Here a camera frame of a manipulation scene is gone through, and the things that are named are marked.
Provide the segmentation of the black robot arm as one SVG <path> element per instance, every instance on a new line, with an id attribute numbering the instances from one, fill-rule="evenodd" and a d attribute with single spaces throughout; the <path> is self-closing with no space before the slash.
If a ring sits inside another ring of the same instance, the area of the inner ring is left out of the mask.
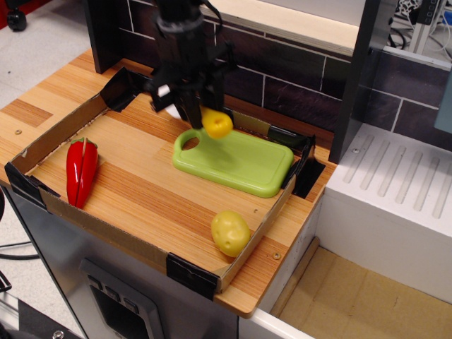
<path id="1" fill-rule="evenodd" d="M 160 67 L 145 85 L 156 112 L 174 105 L 182 120 L 202 128 L 201 109 L 222 112 L 225 74 L 237 68 L 234 45 L 211 44 L 223 28 L 209 1 L 157 1 L 153 19 Z"/>

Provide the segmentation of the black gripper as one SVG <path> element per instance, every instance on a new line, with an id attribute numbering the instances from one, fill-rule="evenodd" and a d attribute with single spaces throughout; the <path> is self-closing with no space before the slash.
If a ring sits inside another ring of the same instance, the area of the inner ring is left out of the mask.
<path id="1" fill-rule="evenodd" d="M 160 66 L 145 85 L 153 98 L 155 111 L 174 105 L 179 116 L 193 129 L 201 129 L 201 105 L 223 111 L 224 77 L 237 67 L 234 44 L 208 43 L 202 20 L 171 23 L 156 22 Z M 168 85 L 169 93 L 158 95 L 158 88 Z"/>

